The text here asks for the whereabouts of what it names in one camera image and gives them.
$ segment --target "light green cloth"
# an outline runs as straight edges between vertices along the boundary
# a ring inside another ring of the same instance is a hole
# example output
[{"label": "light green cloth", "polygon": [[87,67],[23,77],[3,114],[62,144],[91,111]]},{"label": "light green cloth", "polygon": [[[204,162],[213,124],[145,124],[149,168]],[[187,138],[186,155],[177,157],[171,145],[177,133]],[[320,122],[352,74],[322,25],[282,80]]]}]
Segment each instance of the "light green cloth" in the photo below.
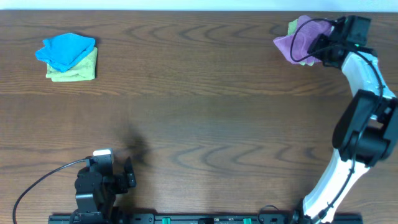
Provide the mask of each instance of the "light green cloth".
[{"label": "light green cloth", "polygon": [[[299,19],[296,19],[292,22],[289,23],[289,26],[287,28],[287,35],[291,35],[294,34],[294,32],[296,32],[296,28],[297,28],[297,21],[299,21]],[[301,65],[305,65],[305,62],[299,62],[299,64]]]},{"label": "light green cloth", "polygon": [[95,47],[94,50],[88,54],[83,60],[77,63],[75,66],[67,70],[66,72],[60,72],[51,65],[47,64],[46,78],[51,78],[53,82],[75,82],[92,80],[95,78],[95,63],[97,61],[98,49]]}]

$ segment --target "white arm segment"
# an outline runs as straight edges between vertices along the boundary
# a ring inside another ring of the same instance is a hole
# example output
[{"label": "white arm segment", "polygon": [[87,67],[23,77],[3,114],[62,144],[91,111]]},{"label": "white arm segment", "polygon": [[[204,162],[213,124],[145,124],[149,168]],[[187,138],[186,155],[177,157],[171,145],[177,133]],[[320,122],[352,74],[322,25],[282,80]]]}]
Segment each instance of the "white arm segment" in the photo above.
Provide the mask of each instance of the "white arm segment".
[{"label": "white arm segment", "polygon": [[[387,99],[396,97],[395,94],[388,89],[383,77],[381,76],[379,67],[377,65],[379,61],[377,57],[363,52],[360,52],[360,54],[372,62],[374,68],[380,76],[382,84],[386,86],[383,89],[383,97]],[[377,82],[377,78],[372,68],[360,56],[350,52],[341,66],[341,71],[348,79],[349,87],[351,88],[353,96],[359,89],[372,91],[374,94],[379,95],[379,83]]]},{"label": "white arm segment", "polygon": [[[328,206],[338,194],[344,182],[347,179],[349,170],[352,166],[352,160],[343,162],[340,159],[340,154],[337,149],[334,149],[331,161],[323,173],[321,179],[310,194],[305,196],[303,200],[303,212],[304,215],[308,215],[314,218],[318,213]],[[365,167],[365,164],[361,162],[355,162],[355,173],[349,179],[349,182],[344,189],[341,196],[338,198],[333,208],[330,208],[326,217],[322,220],[322,223],[332,222],[335,212],[345,195],[348,193],[350,188],[355,182],[365,174],[370,168]]]}]

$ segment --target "wooden table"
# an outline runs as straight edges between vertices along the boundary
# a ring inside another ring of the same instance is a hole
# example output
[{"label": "wooden table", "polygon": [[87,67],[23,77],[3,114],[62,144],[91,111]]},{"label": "wooden table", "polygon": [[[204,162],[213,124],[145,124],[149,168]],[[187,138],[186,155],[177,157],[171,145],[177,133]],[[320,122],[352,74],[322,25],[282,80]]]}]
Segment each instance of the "wooden table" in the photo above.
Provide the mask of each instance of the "wooden table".
[{"label": "wooden table", "polygon": [[[351,100],[341,72],[291,65],[272,40],[305,12],[0,11],[0,223],[39,177],[111,147],[133,158],[126,211],[256,213],[293,209],[318,182]],[[342,13],[307,13],[340,17]],[[398,15],[373,18],[369,46],[398,91]],[[42,40],[94,37],[97,78],[53,83]],[[76,173],[49,177],[22,200],[19,223],[76,209]],[[398,152],[353,187],[339,211],[398,223]]]}]

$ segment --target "crumpled blue cloth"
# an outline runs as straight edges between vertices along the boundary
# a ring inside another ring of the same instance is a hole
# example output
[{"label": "crumpled blue cloth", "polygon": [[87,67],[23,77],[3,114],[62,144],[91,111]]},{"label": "crumpled blue cloth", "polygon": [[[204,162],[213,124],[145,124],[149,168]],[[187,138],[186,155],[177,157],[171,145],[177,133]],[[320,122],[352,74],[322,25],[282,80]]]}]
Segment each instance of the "crumpled blue cloth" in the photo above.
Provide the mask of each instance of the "crumpled blue cloth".
[{"label": "crumpled blue cloth", "polygon": [[36,51],[37,60],[66,72],[93,51],[95,39],[68,33],[45,39],[43,43],[44,47]]}]

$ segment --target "stack of cloth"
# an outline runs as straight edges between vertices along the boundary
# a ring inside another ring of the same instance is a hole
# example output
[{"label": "stack of cloth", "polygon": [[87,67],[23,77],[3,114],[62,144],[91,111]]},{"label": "stack of cloth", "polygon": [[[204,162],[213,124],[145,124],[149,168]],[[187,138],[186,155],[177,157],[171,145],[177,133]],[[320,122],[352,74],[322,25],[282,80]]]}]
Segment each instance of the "stack of cloth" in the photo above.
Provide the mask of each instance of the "stack of cloth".
[{"label": "stack of cloth", "polygon": [[[287,28],[287,35],[285,37],[277,37],[274,39],[274,44],[285,56],[286,60],[292,64],[301,64],[312,66],[314,63],[320,62],[319,59],[315,57],[309,57],[302,60],[301,62],[294,62],[290,58],[290,47],[292,45],[293,36],[298,27],[300,27],[304,22],[309,21],[311,18],[309,16],[300,16],[298,19],[289,23]],[[294,40],[294,46],[292,50],[293,58],[298,60],[307,56],[308,48],[311,43],[320,35],[330,35],[331,24],[325,21],[320,22],[309,22],[305,24],[300,31],[297,33],[296,39]]]},{"label": "stack of cloth", "polygon": [[53,82],[75,82],[95,78],[98,49],[95,39],[77,34],[62,34],[43,40],[37,60],[47,63],[46,78]]}]

